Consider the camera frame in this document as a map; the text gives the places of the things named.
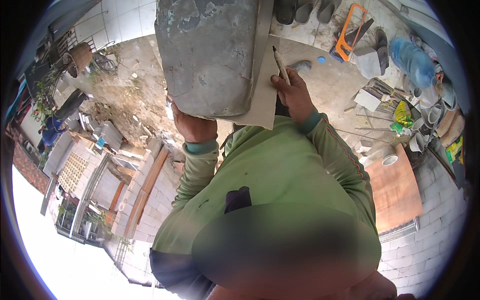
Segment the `person in blue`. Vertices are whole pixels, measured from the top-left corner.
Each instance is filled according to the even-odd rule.
[[[60,129],[62,124],[63,121],[55,115],[45,121],[45,126],[38,131],[38,133],[42,133],[42,140],[45,146],[52,146],[53,142],[57,139],[57,136],[67,131],[67,128]]]

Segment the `green long-sleeve shirt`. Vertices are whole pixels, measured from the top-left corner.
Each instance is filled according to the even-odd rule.
[[[186,162],[178,195],[153,250],[191,254],[197,233],[223,215],[227,192],[242,186],[249,187],[252,205],[318,204],[354,216],[378,234],[368,173],[316,109],[302,125],[275,116],[271,131],[240,129],[227,143],[226,158],[215,175],[215,141],[187,143],[183,151]]]

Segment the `flip-flop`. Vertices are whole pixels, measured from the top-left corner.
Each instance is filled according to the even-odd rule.
[[[282,25],[290,25],[295,19],[297,0],[278,0],[276,4],[276,20]]]
[[[312,10],[313,0],[298,0],[295,21],[300,25],[307,24]]]
[[[342,0],[324,0],[318,10],[317,19],[322,24],[328,24]]]

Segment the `man's right hand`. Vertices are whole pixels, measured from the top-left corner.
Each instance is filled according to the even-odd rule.
[[[282,78],[272,75],[270,80],[278,91],[278,97],[293,120],[302,124],[313,110],[313,103],[307,90],[307,85],[293,69],[287,69],[288,78],[292,85],[288,85]]]

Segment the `finger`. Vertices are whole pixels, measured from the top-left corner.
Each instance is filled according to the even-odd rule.
[[[300,77],[300,75],[294,69],[287,69],[287,74],[288,74],[288,77],[290,79],[290,84],[292,86],[296,86],[296,87],[306,86],[303,79]]]
[[[273,83],[277,91],[283,92],[284,94],[287,94],[292,89],[292,87],[288,85],[285,80],[276,75],[272,75],[272,77],[270,77],[270,81]]]
[[[277,92],[278,98],[280,98],[280,102],[282,102],[283,106],[287,106],[287,99],[285,97],[285,94],[283,92]]]

